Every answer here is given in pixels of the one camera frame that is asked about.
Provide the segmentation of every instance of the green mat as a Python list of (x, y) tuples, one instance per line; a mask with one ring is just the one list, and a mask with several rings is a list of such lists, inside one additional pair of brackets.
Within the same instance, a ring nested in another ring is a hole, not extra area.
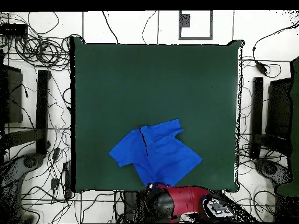
[(108, 152), (132, 129), (176, 118), (184, 129), (177, 138), (203, 159), (177, 186), (235, 191), (241, 45), (84, 44), (74, 38), (76, 191), (143, 190), (134, 166), (119, 168)]

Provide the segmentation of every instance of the black electronic device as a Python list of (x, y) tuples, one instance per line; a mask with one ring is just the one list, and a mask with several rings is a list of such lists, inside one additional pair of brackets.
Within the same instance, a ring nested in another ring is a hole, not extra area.
[(287, 139), (291, 133), (291, 78), (272, 81), (269, 89), (266, 133)]
[(28, 25), (21, 23), (0, 24), (0, 36), (5, 39), (25, 39), (28, 36)]
[(252, 82), (252, 110), (251, 110), (251, 144), (249, 146), (249, 157), (259, 158), (260, 144), (256, 136), (262, 134), (263, 118), (263, 78), (254, 78)]
[(3, 115), (5, 123), (21, 123), (23, 121), (22, 109), (22, 80), (23, 75), (20, 69), (2, 65), (1, 81), (3, 90), (8, 96), (5, 101)]
[(263, 78), (254, 78), (252, 84), (252, 114), (249, 158), (258, 159), (261, 146), (290, 155), (290, 90), (289, 79), (271, 82), (266, 134), (262, 134)]
[(64, 184), (64, 198), (70, 200), (72, 198), (71, 191), (71, 166), (72, 161), (63, 163), (63, 171), (65, 171), (65, 184)]

